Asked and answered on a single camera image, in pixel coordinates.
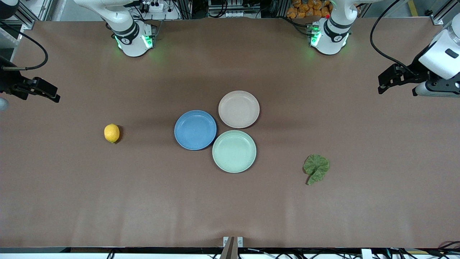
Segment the silver aluminium frame rail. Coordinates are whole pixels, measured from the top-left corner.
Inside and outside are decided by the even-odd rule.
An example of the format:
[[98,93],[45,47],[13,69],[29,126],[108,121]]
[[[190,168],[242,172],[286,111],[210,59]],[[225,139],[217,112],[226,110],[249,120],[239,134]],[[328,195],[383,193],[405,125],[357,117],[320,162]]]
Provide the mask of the silver aluminium frame rail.
[[14,17],[27,29],[32,29],[35,22],[39,20],[36,14],[25,5],[25,0],[18,0],[18,9],[16,10]]
[[444,25],[460,13],[460,0],[435,0],[427,10],[434,25]]

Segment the pale green round plate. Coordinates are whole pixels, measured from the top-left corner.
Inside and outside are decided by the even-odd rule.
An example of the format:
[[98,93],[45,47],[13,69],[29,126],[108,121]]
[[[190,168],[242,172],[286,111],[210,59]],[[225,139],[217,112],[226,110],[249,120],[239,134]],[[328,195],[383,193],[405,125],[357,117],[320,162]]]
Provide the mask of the pale green round plate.
[[212,146],[214,163],[227,173],[241,173],[249,169],[257,157],[253,138],[243,131],[226,131]]

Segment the green lettuce leaf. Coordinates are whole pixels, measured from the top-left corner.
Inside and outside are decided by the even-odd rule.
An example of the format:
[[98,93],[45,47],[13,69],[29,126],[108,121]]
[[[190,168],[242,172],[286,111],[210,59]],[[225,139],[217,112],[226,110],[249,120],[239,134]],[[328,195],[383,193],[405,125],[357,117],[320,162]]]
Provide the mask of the green lettuce leaf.
[[306,185],[312,185],[321,181],[329,171],[330,162],[326,157],[319,154],[311,154],[304,161],[303,170],[308,175]]

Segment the metal bracket with brown post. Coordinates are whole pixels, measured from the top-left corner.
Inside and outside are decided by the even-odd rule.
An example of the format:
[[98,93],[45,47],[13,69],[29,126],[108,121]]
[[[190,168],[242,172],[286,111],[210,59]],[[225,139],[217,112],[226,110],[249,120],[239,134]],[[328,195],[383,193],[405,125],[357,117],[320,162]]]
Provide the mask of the metal bracket with brown post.
[[243,247],[243,237],[226,236],[223,238],[223,245],[220,259],[240,259],[239,248]]

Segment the blue round plate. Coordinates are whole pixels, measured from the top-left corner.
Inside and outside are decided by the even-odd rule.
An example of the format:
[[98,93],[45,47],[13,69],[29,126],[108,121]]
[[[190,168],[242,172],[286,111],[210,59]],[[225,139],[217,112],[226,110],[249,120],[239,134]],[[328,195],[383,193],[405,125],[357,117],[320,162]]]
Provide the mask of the blue round plate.
[[190,110],[181,115],[174,127],[177,143],[187,150],[202,150],[211,145],[217,136],[217,123],[203,110]]

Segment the pale beige round plate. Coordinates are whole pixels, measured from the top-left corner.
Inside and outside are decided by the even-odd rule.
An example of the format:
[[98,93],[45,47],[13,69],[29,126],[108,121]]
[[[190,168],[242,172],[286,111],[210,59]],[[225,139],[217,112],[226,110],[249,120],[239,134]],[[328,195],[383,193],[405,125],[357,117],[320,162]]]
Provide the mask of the pale beige round plate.
[[257,121],[260,104],[251,93],[232,91],[220,100],[218,114],[231,128],[248,128]]

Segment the white power strip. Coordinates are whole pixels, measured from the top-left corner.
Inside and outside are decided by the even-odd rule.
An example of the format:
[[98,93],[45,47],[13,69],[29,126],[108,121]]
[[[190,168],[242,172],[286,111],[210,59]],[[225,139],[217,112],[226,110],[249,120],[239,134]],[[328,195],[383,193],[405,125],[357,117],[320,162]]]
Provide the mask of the white power strip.
[[167,6],[164,0],[143,0],[139,2],[141,13],[163,13]]
[[243,5],[211,5],[208,7],[206,17],[211,18],[259,18],[261,8],[259,4],[245,7]]

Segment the orange snack bags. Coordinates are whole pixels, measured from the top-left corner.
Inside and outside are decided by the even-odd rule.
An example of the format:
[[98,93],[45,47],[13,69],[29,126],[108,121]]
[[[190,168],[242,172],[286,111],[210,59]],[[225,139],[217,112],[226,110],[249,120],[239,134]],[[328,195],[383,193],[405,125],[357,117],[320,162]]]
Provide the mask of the orange snack bags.
[[318,16],[329,18],[333,10],[330,0],[291,0],[291,5],[286,11],[290,19]]

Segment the yellow lemon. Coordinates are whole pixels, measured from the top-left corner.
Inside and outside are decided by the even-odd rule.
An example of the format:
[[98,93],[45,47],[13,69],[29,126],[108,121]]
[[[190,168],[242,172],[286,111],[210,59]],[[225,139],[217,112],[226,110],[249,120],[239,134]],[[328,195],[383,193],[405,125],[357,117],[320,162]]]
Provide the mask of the yellow lemon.
[[116,124],[109,124],[104,128],[105,139],[110,143],[116,143],[120,139],[120,128]]

